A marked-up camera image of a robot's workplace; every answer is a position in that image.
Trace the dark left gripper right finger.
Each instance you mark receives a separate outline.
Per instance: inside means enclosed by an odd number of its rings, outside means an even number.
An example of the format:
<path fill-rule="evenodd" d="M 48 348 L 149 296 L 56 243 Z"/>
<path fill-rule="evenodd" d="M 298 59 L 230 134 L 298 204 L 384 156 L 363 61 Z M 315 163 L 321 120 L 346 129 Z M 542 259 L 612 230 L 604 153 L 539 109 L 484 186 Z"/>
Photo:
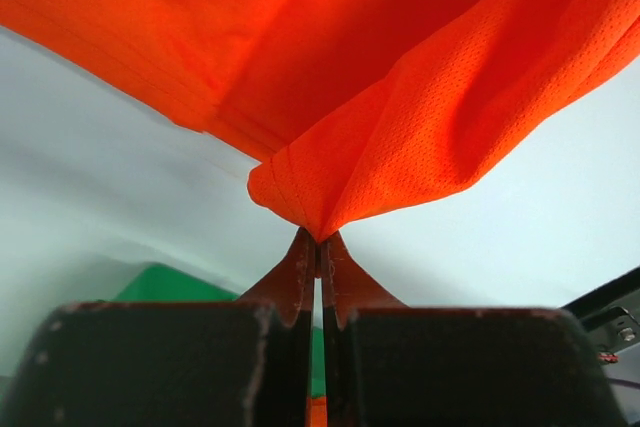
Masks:
<path fill-rule="evenodd" d="M 331 426 L 622 426 L 579 322 L 547 308 L 410 307 L 319 247 Z"/>

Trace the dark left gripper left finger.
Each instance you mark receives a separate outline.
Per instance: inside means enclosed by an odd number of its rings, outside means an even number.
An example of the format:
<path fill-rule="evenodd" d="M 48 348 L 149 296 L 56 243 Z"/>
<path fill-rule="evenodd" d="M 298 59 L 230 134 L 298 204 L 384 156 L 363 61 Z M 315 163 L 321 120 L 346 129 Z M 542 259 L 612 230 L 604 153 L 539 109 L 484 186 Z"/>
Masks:
<path fill-rule="evenodd" d="M 306 426 L 316 244 L 227 302 L 78 302 L 33 335 L 5 426 Z"/>

